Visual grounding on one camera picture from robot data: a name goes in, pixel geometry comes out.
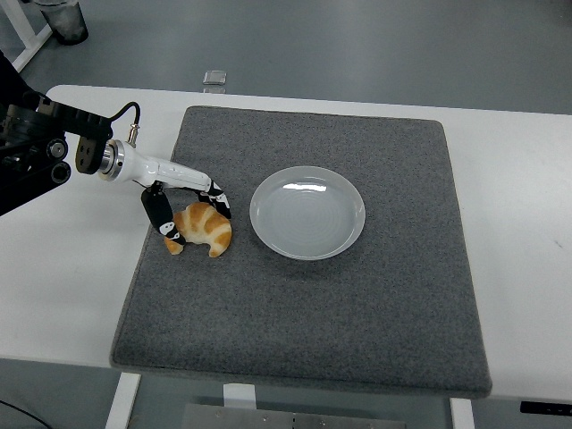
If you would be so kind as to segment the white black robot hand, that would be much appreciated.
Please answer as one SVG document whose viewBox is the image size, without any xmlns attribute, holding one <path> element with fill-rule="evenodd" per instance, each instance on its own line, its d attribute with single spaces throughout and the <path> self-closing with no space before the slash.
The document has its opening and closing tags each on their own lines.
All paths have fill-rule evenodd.
<svg viewBox="0 0 572 429">
<path fill-rule="evenodd" d="M 120 152 L 122 160 L 117 162 L 120 166 L 117 178 L 135 181 L 145 188 L 141 201 L 147 217 L 167 239 L 183 244 L 183 237 L 175 225 L 171 205 L 164 193 L 165 188 L 190 189 L 201 202 L 210 204 L 219 214 L 231 219 L 228 198 L 206 173 L 164 159 L 142 156 L 127 144 L 117 149 L 117 153 Z"/>
</svg>

